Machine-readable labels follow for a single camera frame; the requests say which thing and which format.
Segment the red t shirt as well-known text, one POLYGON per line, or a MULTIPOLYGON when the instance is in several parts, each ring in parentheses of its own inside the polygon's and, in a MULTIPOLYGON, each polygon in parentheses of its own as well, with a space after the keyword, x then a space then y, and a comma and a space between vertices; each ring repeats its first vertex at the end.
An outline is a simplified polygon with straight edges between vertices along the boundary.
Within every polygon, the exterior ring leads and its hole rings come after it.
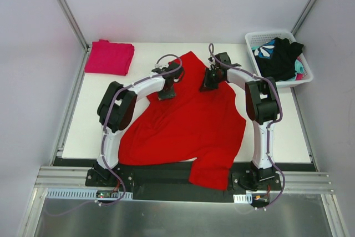
POLYGON ((246 120, 236 109, 236 93, 227 84, 201 92, 205 65, 193 52, 181 57, 185 75, 175 86, 176 97, 149 106, 124 133, 118 151, 125 165, 155 165, 192 160, 189 182, 226 190, 246 120))

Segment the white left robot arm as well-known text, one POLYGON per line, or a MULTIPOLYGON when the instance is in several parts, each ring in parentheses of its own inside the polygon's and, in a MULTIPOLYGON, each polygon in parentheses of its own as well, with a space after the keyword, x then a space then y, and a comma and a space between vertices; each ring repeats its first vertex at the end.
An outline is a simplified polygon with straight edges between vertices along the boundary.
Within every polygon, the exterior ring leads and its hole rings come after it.
POLYGON ((97 182, 103 186, 120 186, 122 181, 117 178, 114 170, 119 162, 120 141, 134 121, 134 110, 137 102, 153 93, 158 100, 176 97, 174 84, 184 75, 181 62, 172 61, 166 67, 156 65, 148 77, 130 85, 111 82, 98 106, 97 115, 102 126, 100 153, 88 172, 87 186, 97 182))

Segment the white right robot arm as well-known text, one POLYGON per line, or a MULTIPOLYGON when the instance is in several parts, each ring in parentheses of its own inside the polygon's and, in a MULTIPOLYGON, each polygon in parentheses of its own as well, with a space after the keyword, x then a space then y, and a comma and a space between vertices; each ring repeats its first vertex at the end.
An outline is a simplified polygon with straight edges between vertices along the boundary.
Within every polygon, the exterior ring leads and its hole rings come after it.
POLYGON ((246 113, 253 123, 254 152, 250 171, 239 179, 239 186, 257 191, 276 176, 273 161, 273 131, 280 121, 280 99, 275 82, 260 78, 239 64, 232 64, 226 52, 211 55, 200 91, 215 90, 222 82, 232 83, 245 91, 246 113))

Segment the folded magenta t shirt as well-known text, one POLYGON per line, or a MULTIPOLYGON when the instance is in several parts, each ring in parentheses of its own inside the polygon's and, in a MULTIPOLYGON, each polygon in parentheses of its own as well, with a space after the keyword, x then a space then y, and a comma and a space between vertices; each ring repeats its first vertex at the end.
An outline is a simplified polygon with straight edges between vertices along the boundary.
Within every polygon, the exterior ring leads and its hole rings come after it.
POLYGON ((114 43, 100 39, 92 43, 84 71, 126 76, 134 53, 135 47, 130 43, 114 43))

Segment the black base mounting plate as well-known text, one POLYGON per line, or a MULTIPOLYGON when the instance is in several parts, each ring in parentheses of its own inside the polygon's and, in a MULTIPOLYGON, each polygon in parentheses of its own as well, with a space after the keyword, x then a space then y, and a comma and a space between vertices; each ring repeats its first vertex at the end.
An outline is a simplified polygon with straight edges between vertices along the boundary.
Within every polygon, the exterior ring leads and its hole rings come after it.
MULTIPOLYGON (((63 159, 56 158, 55 167, 86 167, 84 172, 86 187, 113 188, 117 185, 116 178, 107 172, 106 178, 99 175, 94 159, 63 159)), ((277 163, 283 172, 315 172, 313 163, 277 163)), ((151 166, 128 166, 119 164, 114 171, 123 180, 128 193, 133 193, 135 200, 161 200, 161 201, 193 201, 228 203, 232 195, 245 194, 246 190, 239 186, 239 179, 246 176, 250 170, 249 163, 234 163, 228 174, 229 182, 226 190, 204 188, 191 184, 189 174, 192 162, 180 162, 151 166)), ((259 191, 266 191, 268 184, 272 191, 281 190, 279 176, 274 180, 266 181, 259 187, 259 191)))

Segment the aluminium rail right side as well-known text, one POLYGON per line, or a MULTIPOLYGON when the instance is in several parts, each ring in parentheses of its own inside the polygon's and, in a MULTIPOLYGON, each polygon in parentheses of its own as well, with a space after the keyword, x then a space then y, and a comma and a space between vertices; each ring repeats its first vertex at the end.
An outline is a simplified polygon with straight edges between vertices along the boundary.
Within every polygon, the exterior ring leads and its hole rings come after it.
POLYGON ((284 172, 285 193, 289 194, 335 194, 331 177, 325 172, 284 172))

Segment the aluminium rail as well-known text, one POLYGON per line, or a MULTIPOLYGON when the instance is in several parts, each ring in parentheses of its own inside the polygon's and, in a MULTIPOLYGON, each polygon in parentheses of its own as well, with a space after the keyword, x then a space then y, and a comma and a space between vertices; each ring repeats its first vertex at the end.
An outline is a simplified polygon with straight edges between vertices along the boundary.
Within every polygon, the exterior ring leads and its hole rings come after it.
POLYGON ((38 188, 81 188, 85 187, 88 167, 41 167, 35 186, 38 188))
POLYGON ((335 194, 331 177, 325 172, 284 172, 285 193, 289 194, 335 194))

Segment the aluminium rail left side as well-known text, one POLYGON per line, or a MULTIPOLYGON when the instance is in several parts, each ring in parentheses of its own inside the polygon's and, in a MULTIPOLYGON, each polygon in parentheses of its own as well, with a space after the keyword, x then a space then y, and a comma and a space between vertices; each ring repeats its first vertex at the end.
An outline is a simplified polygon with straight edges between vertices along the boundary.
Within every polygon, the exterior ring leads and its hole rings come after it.
POLYGON ((38 188, 81 188, 85 187, 88 167, 41 167, 35 186, 38 188))

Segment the left aluminium frame post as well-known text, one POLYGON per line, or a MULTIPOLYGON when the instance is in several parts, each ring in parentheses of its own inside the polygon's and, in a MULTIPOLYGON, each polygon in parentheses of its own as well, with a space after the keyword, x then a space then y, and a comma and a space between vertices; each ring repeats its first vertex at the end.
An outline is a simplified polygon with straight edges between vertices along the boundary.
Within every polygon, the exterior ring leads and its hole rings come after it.
POLYGON ((88 51, 89 49, 89 44, 86 40, 86 38, 84 37, 83 32, 81 31, 79 24, 67 2, 67 0, 57 0, 65 18, 67 19, 71 29, 73 30, 80 46, 83 48, 84 51, 88 51))

